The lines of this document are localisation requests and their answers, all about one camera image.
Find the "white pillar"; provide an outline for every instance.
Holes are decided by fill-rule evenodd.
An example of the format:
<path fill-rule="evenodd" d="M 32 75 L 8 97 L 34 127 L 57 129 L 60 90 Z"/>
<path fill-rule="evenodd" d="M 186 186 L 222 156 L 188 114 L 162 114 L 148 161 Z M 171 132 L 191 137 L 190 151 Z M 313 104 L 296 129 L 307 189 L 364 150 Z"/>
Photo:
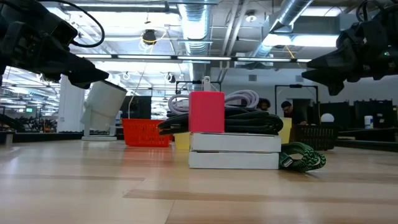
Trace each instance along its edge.
<path fill-rule="evenodd" d="M 62 75 L 57 132 L 83 130 L 80 117 L 84 100 L 85 90 L 75 87 L 67 76 Z"/>

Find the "wooden tabletop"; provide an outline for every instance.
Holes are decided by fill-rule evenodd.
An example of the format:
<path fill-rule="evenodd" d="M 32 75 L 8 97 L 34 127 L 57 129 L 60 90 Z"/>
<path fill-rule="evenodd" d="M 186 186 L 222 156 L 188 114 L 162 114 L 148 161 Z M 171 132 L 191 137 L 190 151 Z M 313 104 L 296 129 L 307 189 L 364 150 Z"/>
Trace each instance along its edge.
<path fill-rule="evenodd" d="M 0 223 L 396 223 L 398 154 L 336 148 L 324 168 L 189 169 L 187 151 L 117 142 L 0 149 Z"/>

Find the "black crate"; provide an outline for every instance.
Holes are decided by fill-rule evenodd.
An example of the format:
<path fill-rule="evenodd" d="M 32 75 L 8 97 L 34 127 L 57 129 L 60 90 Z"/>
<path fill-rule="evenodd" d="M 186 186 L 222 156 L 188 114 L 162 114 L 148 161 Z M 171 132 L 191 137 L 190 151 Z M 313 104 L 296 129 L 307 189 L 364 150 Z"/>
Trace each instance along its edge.
<path fill-rule="evenodd" d="M 338 126 L 293 125 L 290 142 L 302 142 L 318 151 L 333 149 L 338 130 Z"/>

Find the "red crate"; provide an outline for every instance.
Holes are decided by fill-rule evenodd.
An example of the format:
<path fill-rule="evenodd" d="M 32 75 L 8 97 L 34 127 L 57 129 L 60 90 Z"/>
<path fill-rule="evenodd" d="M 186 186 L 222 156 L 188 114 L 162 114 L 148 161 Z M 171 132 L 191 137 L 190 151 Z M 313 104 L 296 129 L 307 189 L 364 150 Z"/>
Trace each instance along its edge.
<path fill-rule="evenodd" d="M 124 142 L 128 146 L 168 147 L 170 136 L 159 135 L 162 120 L 123 119 Z"/>

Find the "yellow box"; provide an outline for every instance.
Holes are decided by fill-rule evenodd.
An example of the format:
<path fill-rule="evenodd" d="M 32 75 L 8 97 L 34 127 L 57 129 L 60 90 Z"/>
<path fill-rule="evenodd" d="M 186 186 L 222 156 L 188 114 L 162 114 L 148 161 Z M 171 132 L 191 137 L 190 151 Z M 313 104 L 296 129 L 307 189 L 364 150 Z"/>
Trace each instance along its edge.
<path fill-rule="evenodd" d="M 290 130 L 292 129 L 292 118 L 281 118 L 284 122 L 284 128 L 279 131 L 282 144 L 288 144 L 290 139 Z"/>
<path fill-rule="evenodd" d="M 188 150 L 190 148 L 190 133 L 174 134 L 175 148 L 177 150 Z"/>

